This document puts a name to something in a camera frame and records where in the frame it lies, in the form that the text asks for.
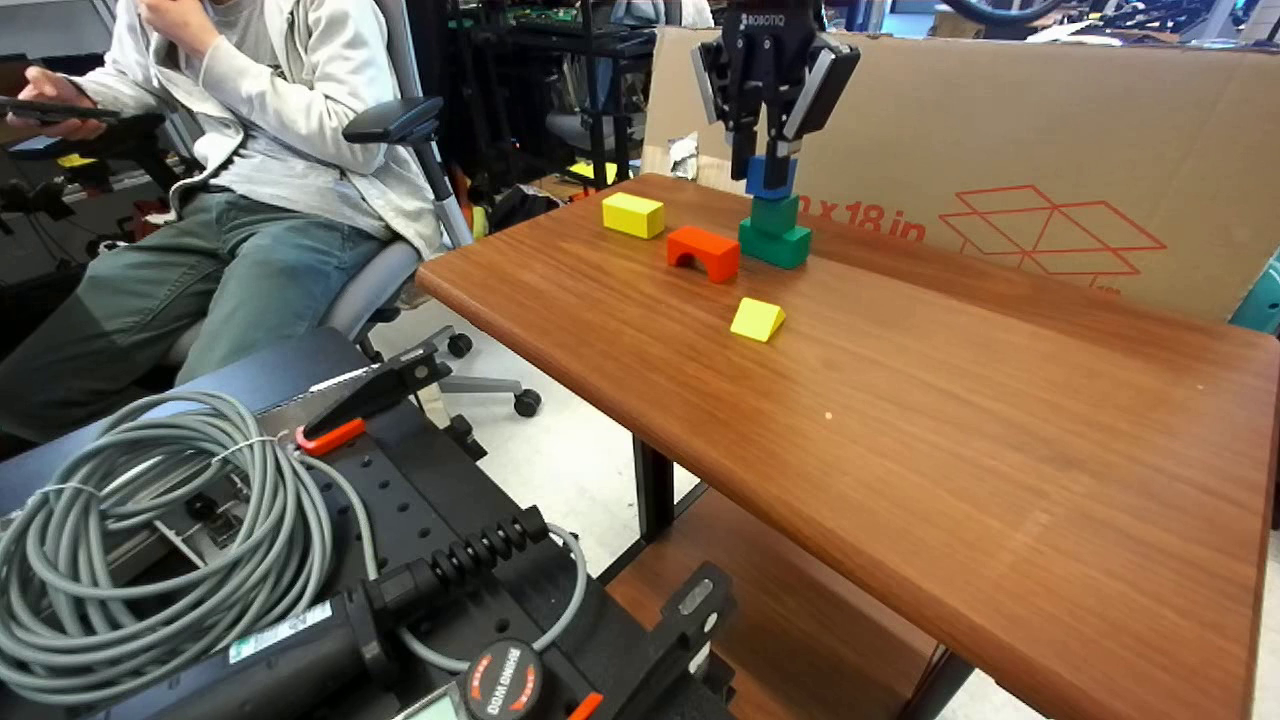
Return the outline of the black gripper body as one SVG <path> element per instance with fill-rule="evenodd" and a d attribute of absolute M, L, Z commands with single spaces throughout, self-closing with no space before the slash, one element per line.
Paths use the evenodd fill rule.
<path fill-rule="evenodd" d="M 694 79 L 723 133 L 732 67 L 759 85 L 757 128 L 768 128 L 773 107 L 804 101 L 807 137 L 827 125 L 859 62 L 859 53 L 825 29 L 815 0 L 720 0 L 711 22 L 717 36 L 694 43 Z"/>

